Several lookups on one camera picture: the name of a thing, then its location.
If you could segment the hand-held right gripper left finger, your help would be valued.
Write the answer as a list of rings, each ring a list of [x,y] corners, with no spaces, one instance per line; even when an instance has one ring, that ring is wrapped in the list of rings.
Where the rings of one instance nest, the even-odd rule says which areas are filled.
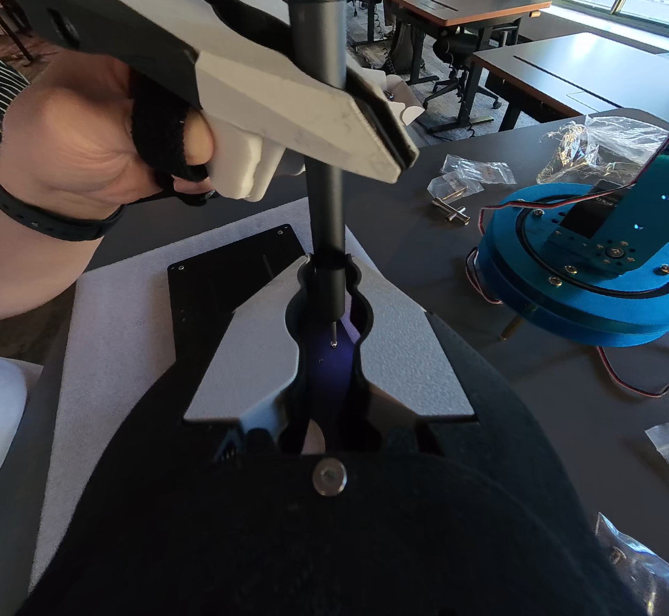
[[[237,423],[279,436],[289,424],[285,392],[298,374],[299,347],[286,325],[289,302],[300,291],[299,257],[235,311],[184,421]]]

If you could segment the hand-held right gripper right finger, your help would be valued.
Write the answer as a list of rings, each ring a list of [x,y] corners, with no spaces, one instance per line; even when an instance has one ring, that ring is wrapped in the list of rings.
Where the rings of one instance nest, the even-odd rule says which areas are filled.
[[[356,404],[369,423],[470,421],[474,410],[427,312],[363,259],[349,256],[350,321],[358,333]]]

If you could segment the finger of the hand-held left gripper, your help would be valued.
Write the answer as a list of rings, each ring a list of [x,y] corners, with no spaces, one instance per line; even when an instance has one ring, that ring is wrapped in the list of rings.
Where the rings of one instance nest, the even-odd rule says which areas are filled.
[[[263,50],[270,69],[202,52],[195,64],[214,139],[212,185],[269,185],[287,150],[353,174],[395,183],[406,169],[405,125],[372,71],[347,59],[349,91],[307,76]]]
[[[289,6],[281,0],[222,0],[220,11],[215,10],[214,2],[205,0],[117,1],[194,49],[197,53],[195,64],[202,52],[210,52],[269,70],[270,59],[262,51],[271,50],[295,65],[287,55],[293,48]],[[347,5],[345,51],[346,70],[347,59],[353,60],[356,68],[361,68],[348,52]],[[407,133],[406,150],[401,155],[406,158],[406,169],[419,156]]]

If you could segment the black electric screwdriver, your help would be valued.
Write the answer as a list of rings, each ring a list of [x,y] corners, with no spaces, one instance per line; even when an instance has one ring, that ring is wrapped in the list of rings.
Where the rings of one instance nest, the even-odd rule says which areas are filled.
[[[309,76],[331,87],[345,85],[346,0],[288,0],[294,57]],[[342,170],[305,158],[313,238],[310,305],[338,345],[338,321],[345,311],[345,218]]]

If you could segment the person's left forearm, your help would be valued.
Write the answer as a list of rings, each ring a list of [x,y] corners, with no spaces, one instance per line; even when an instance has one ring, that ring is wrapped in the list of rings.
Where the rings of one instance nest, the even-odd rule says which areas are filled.
[[[102,239],[54,239],[1,215],[1,319],[53,300],[84,273]]]

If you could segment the black desk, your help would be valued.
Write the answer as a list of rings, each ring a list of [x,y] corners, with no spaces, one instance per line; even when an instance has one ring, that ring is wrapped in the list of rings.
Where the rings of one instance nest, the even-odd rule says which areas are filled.
[[[592,521],[601,512],[620,532],[668,560],[668,464],[646,429],[668,421],[668,396],[617,386],[590,346],[524,323],[499,339],[513,314],[486,303],[469,284],[464,257],[480,240],[476,218],[507,187],[464,201],[470,225],[433,215],[427,186],[448,153],[506,162],[518,186],[533,184],[567,120],[424,146],[395,185],[345,179],[347,226],[391,283],[433,311],[497,369],[522,398],[558,452]]]

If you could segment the brown-edged office desk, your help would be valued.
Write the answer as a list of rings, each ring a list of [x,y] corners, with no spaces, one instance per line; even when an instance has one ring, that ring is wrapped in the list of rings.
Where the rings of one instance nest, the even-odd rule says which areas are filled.
[[[475,52],[491,48],[490,39],[496,26],[520,21],[531,13],[550,7],[551,0],[387,0],[398,21],[413,26],[412,67],[409,85],[429,81],[420,77],[423,40],[426,35],[436,38],[447,28],[477,30]]]

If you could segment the grey office desk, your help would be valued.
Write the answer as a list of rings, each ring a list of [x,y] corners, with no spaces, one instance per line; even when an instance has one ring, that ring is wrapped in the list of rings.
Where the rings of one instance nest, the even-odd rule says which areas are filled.
[[[592,33],[480,51],[472,66],[508,102],[500,131],[521,113],[548,123],[626,109],[668,121],[668,56]]]

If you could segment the person's left hand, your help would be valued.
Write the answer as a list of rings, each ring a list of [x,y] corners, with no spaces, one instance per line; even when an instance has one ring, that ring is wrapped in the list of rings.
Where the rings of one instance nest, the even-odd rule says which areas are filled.
[[[7,110],[3,189],[49,212],[92,220],[159,193],[154,169],[132,141],[130,78],[115,58],[60,52]]]

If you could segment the black metal plate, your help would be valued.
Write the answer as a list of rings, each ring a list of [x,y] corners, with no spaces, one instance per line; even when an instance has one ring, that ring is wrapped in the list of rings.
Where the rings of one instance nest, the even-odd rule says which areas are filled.
[[[175,355],[191,369],[191,401],[235,311],[303,255],[285,224],[169,266]]]

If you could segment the white foam sheet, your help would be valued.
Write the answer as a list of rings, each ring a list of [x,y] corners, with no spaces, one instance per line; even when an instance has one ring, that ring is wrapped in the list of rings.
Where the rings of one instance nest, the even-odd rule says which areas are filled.
[[[175,361],[167,268],[288,223],[311,249],[306,198],[254,215],[213,203],[192,219],[172,199],[137,205],[98,250],[103,263],[76,284],[60,399],[29,588],[52,560],[106,445]]]

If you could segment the metal cross wrench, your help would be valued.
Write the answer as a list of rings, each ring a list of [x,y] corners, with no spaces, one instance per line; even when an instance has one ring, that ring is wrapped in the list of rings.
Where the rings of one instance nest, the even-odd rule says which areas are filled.
[[[446,215],[448,222],[459,223],[460,225],[468,225],[470,216],[466,213],[465,207],[453,207],[451,204],[434,197],[431,204]]]

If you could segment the small clear bag with screws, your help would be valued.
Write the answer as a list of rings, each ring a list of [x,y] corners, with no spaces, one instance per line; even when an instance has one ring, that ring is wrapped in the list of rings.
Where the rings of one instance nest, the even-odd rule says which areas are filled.
[[[456,171],[435,177],[428,185],[428,193],[434,199],[453,202],[471,195],[481,193],[482,184],[475,179],[464,177]]]

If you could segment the black office chair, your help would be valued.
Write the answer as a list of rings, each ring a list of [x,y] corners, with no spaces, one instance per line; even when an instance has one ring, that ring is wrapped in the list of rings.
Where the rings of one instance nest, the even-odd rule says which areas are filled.
[[[521,20],[503,23],[493,26],[491,40],[497,42],[498,47],[515,45],[518,40]],[[450,66],[449,77],[446,80],[437,81],[432,93],[423,101],[423,109],[428,108],[428,102],[441,95],[458,91],[464,87],[468,78],[471,57],[479,50],[478,35],[468,33],[464,28],[455,31],[444,29],[433,44],[432,50],[436,57]]]

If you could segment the small clear zip bag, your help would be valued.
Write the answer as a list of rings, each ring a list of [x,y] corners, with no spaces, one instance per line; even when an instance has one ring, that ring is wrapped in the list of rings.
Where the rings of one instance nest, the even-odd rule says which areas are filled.
[[[669,462],[669,423],[668,421],[645,430],[648,439],[656,451]]]
[[[476,181],[480,184],[516,184],[514,174],[505,162],[481,162],[448,154],[441,167],[440,173],[442,175],[447,175],[454,172],[458,177]]]

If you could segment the black wristband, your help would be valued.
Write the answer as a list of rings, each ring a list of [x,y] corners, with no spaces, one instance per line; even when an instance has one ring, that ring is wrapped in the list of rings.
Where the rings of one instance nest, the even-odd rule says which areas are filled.
[[[20,225],[42,235],[69,242],[97,241],[121,219],[122,205],[106,219],[76,219],[23,202],[1,187],[1,212]]]

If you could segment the large crinkled clear plastic bag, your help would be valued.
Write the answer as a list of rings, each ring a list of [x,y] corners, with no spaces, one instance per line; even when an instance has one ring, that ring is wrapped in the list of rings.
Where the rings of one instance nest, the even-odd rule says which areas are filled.
[[[624,116],[586,116],[545,135],[557,143],[537,184],[606,180],[627,185],[668,139],[668,131]]]

